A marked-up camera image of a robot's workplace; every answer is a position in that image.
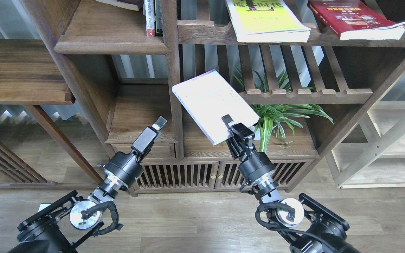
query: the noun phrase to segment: book cover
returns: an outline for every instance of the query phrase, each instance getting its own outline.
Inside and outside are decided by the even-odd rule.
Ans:
[[[143,0],[96,0],[108,5],[139,11],[143,7]]]
[[[307,6],[340,39],[385,39],[386,35],[400,38],[399,33],[404,33],[401,25],[405,22],[390,21],[360,0],[309,0]],[[390,29],[392,34],[384,31]]]
[[[145,0],[143,12],[146,16],[146,36],[156,36],[156,15],[154,13],[154,0]]]
[[[215,69],[174,85],[172,91],[212,145],[230,136],[221,119],[224,115],[229,114],[247,127],[259,120],[248,103]]]
[[[299,22],[283,0],[225,1],[239,42],[256,42],[250,40],[257,38],[263,42],[293,42],[298,32],[307,42],[310,29]]]

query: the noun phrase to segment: wooden floor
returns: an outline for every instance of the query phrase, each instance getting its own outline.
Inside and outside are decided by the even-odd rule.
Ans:
[[[92,165],[107,161],[88,125],[80,126],[79,131],[76,125],[61,127]],[[1,138],[47,179],[73,182],[85,177],[52,139],[32,128],[21,134],[5,131],[12,138],[5,139],[2,133]],[[16,246],[17,225],[34,214],[40,203],[51,203],[68,192],[0,190],[0,253]],[[80,190],[79,194],[85,197],[89,192]],[[346,219],[351,225],[347,242],[361,252],[405,253],[405,188],[337,189],[323,160],[293,192],[282,194],[297,197],[300,192]],[[209,192],[129,197],[121,192],[115,202],[123,229],[89,238],[78,248],[79,253],[289,252],[288,244],[277,233],[257,224],[257,201],[251,195]],[[83,234],[72,229],[66,219],[59,225],[70,241]]]

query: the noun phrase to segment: spider plant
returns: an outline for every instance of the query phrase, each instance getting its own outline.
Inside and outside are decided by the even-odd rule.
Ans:
[[[243,82],[242,71],[235,68],[238,76],[231,72],[235,80],[245,88]],[[266,78],[262,78],[257,71],[254,71],[260,80],[260,84],[255,83],[256,89],[260,89],[262,92],[270,91]],[[282,70],[277,77],[278,86],[281,89],[291,92],[290,83],[288,82],[288,74],[286,70]],[[310,118],[309,115],[317,115],[327,118],[331,123],[333,120],[329,117],[319,105],[316,104],[252,104],[251,107],[259,115],[259,121],[257,122],[254,132],[260,132],[260,144],[259,152],[266,152],[268,143],[270,142],[271,134],[274,131],[276,139],[283,148],[289,148],[295,140],[295,126],[298,128],[304,128],[304,126],[291,118]],[[293,140],[287,142],[281,142],[280,138],[286,138],[284,126],[288,126],[293,134]]]

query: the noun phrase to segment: wooden bookshelf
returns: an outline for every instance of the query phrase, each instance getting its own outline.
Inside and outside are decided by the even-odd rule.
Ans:
[[[0,40],[0,104],[73,104],[41,40]]]
[[[340,143],[327,156],[334,181],[344,188],[405,186],[405,101],[377,103],[360,127],[367,143]]]
[[[69,54],[169,53],[162,37],[146,37],[145,25],[141,11],[82,0],[54,50]]]
[[[208,0],[197,1],[198,20],[178,20],[177,1],[162,0],[163,38],[146,37],[144,16],[140,12],[93,0],[21,2],[39,28],[45,45],[110,156],[114,154],[112,145],[117,145],[117,149],[133,141],[145,125],[154,122],[159,115],[169,120],[159,142],[173,144],[175,158],[173,157],[174,162],[162,161],[154,164],[159,169],[161,166],[171,165],[191,168],[209,164],[216,166],[232,161],[223,144],[215,147],[210,145],[186,112],[182,113],[180,103],[170,92],[173,85],[182,81],[181,68],[186,64],[180,61],[186,57],[180,55],[180,44],[195,45],[195,75],[206,71],[203,44],[217,45],[218,70],[227,80],[230,79],[229,70],[233,66],[227,61],[226,45],[238,45],[241,58],[239,67],[244,73],[246,85],[245,91],[240,91],[240,95],[248,103],[314,103],[322,105],[328,115],[333,117],[334,125],[321,117],[308,119],[304,122],[305,128],[297,130],[297,142],[289,149],[276,146],[272,138],[268,147],[271,157],[288,160],[289,163],[292,160],[308,161],[301,173],[288,183],[287,190],[291,190],[324,156],[330,154],[360,118],[391,88],[400,74],[405,72],[405,33],[401,40],[342,41],[324,27],[305,24],[311,28],[307,43],[254,44],[260,45],[265,75],[271,85],[269,93],[262,93],[252,82],[253,64],[248,59],[248,46],[236,41],[231,24],[216,25],[210,21]],[[405,20],[405,4],[385,0],[366,2],[388,19]],[[286,4],[299,16],[296,1],[286,0]],[[397,6],[397,12],[392,8],[394,6]],[[325,57],[321,64],[315,60],[312,45],[323,48]],[[276,46],[282,51],[291,84],[290,92],[276,87],[273,81],[276,73],[273,59],[268,52]],[[301,46],[303,51],[312,78],[312,91],[302,89],[295,66],[295,46]],[[119,95],[114,97],[93,92],[102,91],[102,87],[110,94],[111,89],[118,90],[120,81],[114,71],[111,71],[111,60],[100,60],[107,54],[165,54],[168,84],[163,89],[160,88],[160,91],[144,89],[146,86],[138,84],[138,88],[132,88],[131,91],[121,89]],[[100,72],[108,77],[105,78],[107,83],[102,85],[92,82],[95,79],[92,70],[95,69],[103,69]]]

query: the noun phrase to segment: book spine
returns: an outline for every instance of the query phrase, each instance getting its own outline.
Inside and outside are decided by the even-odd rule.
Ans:
[[[146,13],[146,36],[154,37],[156,36],[156,29],[154,22],[156,16],[154,15],[154,0],[145,0],[144,9]]]
[[[312,12],[315,14],[315,16],[323,22],[323,24],[325,24],[327,27],[329,27],[329,29],[331,29],[335,33],[335,35],[337,35],[337,37],[340,38],[340,33],[332,26],[332,24],[330,24],[328,22],[327,19],[324,18],[323,14],[321,13],[320,10],[318,10],[315,6],[313,6],[310,3],[310,1],[309,1],[309,3],[307,3],[307,6],[310,8],[310,10],[312,10]]]

